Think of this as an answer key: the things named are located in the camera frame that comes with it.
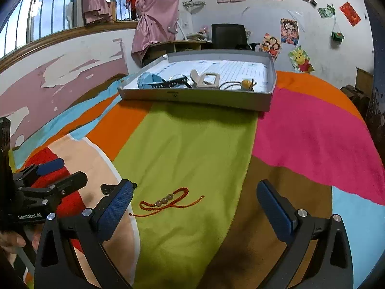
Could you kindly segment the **person's left hand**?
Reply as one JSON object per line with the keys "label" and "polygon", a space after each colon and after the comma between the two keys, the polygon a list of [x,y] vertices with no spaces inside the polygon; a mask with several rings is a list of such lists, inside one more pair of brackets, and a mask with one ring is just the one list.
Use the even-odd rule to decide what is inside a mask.
{"label": "person's left hand", "polygon": [[[40,230],[35,230],[32,234],[31,244],[35,250],[39,247]],[[26,246],[26,241],[16,232],[1,232],[1,248],[8,254],[15,254],[18,248]]]}

